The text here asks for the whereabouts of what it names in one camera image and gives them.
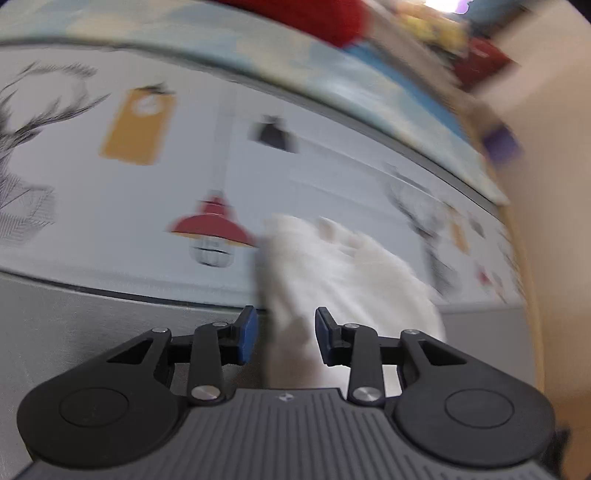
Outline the dark red cushion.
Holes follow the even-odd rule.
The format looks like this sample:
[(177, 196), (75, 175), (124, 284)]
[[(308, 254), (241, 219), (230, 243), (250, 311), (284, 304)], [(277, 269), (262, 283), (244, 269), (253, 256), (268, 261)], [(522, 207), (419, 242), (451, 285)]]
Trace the dark red cushion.
[(452, 62), (460, 89), (469, 92), (516, 62), (488, 38), (471, 37), (465, 55)]

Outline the blue bed sheet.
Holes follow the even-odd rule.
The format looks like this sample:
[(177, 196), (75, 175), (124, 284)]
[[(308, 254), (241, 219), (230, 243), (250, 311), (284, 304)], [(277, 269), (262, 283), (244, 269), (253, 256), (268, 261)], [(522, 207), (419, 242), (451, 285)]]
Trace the blue bed sheet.
[(408, 95), (412, 96), (455, 135), (464, 141), (469, 141), (461, 121), (446, 103), (444, 97), (402, 60), (393, 58), (384, 49), (369, 41), (349, 44), (344, 48), (344, 51), (400, 84)]

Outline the deer print bed sheet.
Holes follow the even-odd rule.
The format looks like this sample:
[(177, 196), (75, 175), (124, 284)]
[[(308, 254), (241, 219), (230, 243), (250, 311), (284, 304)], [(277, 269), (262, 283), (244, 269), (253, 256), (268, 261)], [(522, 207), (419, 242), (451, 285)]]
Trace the deer print bed sheet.
[(522, 301), (495, 207), (348, 119), (136, 52), (2, 49), (4, 272), (242, 306), (279, 214), (374, 238), (440, 305)]

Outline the white t-shirt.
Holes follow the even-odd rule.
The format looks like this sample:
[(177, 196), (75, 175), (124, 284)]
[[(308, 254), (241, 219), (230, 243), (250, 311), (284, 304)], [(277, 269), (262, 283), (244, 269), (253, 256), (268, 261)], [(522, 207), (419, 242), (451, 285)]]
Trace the white t-shirt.
[(322, 361), (315, 311), (396, 337), (416, 329), (445, 340), (434, 289), (372, 237), (319, 218), (276, 215), (266, 221), (263, 299), (270, 317), (263, 366), (274, 389), (346, 390), (349, 369)]

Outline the yellow plush toys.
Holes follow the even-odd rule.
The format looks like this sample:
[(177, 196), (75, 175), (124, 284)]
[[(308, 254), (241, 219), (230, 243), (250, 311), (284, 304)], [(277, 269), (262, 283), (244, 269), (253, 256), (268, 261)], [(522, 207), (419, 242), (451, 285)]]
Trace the yellow plush toys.
[(408, 33), (430, 47), (460, 55), (468, 47), (469, 35), (465, 24), (450, 15), (427, 1), (394, 3), (394, 18)]

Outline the light blue patterned mat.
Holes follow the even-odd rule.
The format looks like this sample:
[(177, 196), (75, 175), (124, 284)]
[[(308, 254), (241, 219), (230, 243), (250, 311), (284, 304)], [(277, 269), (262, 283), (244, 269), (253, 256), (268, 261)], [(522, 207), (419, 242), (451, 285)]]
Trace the light blue patterned mat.
[(1, 39), (176, 54), (263, 80), (342, 111), (431, 159), (488, 200), (508, 201), (483, 157), (400, 84), (343, 49), (204, 1), (9, 1)]

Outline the wooden bed frame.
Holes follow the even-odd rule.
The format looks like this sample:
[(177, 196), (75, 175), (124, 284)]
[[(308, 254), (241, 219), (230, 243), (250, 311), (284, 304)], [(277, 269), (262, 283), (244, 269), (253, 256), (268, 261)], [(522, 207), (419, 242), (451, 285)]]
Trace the wooden bed frame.
[[(472, 107), (476, 105), (476, 100), (473, 100), (470, 95), (459, 91), (450, 95), (449, 105), (458, 117), (462, 128), (469, 136), (470, 143), (483, 157), (482, 162), (486, 165), (487, 176), (499, 189), (502, 189), (503, 185), (497, 174), (496, 168), (485, 150), (484, 144), (480, 139), (477, 125), (473, 122), (470, 115)], [(547, 394), (543, 324), (535, 291), (535, 283), (527, 258), (527, 252), (523, 239), (521, 238), (521, 232), (512, 206), (508, 202), (505, 202), (504, 204), (497, 203), (497, 206), (499, 208), (501, 221), (504, 223), (508, 231), (508, 236), (513, 246), (515, 271), (518, 273), (520, 280), (526, 319), (534, 350), (536, 387), (542, 393)]]

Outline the red folded blanket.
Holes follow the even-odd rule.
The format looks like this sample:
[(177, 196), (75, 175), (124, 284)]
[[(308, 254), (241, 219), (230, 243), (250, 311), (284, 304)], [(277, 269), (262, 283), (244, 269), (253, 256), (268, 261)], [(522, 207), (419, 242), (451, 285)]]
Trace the red folded blanket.
[(360, 38), (368, 22), (363, 1), (358, 0), (228, 0), (221, 4), (276, 21), (339, 48)]

